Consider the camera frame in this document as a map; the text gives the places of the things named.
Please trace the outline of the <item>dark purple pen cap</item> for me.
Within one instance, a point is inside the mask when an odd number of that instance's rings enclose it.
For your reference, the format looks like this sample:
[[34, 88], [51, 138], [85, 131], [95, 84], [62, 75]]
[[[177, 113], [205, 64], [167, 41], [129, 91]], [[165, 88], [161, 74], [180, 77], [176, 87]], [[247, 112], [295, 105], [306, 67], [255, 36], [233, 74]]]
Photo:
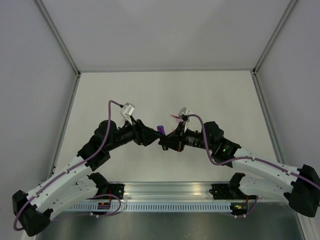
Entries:
[[157, 131], [162, 135], [162, 136], [165, 136], [166, 133], [165, 133], [165, 128], [163, 125], [158, 125], [157, 126]]

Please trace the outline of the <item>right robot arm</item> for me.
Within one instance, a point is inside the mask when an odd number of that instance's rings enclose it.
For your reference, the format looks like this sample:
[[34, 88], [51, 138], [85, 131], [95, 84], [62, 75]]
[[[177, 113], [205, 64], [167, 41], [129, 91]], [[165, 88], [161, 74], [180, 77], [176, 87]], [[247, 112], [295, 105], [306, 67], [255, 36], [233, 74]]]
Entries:
[[214, 121], [204, 123], [201, 131], [186, 129], [182, 121], [169, 134], [165, 134], [162, 125], [157, 130], [164, 150], [182, 152], [186, 146], [208, 149], [212, 163], [236, 170], [227, 187], [232, 198], [258, 196], [279, 200], [303, 216], [316, 216], [320, 206], [320, 177], [313, 167], [289, 166], [257, 157], [226, 139]]

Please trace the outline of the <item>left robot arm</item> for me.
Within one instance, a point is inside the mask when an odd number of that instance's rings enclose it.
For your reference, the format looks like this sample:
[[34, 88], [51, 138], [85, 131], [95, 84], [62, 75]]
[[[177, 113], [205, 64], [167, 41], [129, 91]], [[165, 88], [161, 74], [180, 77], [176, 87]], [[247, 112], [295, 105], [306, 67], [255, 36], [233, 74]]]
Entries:
[[92, 197], [104, 199], [109, 182], [97, 172], [113, 151], [127, 143], [148, 146], [161, 134], [131, 118], [122, 127], [102, 121], [73, 160], [35, 188], [18, 190], [12, 196], [13, 228], [33, 237], [42, 232], [61, 212]]

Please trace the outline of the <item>black purple-tipped marker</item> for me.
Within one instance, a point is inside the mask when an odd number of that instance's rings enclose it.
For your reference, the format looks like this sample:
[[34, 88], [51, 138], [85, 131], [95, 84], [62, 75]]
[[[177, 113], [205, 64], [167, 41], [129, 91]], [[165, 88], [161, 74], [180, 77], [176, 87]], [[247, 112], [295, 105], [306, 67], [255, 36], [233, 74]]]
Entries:
[[167, 139], [167, 137], [165, 135], [160, 137], [158, 144], [162, 147], [163, 151], [168, 151], [169, 150], [168, 139]]

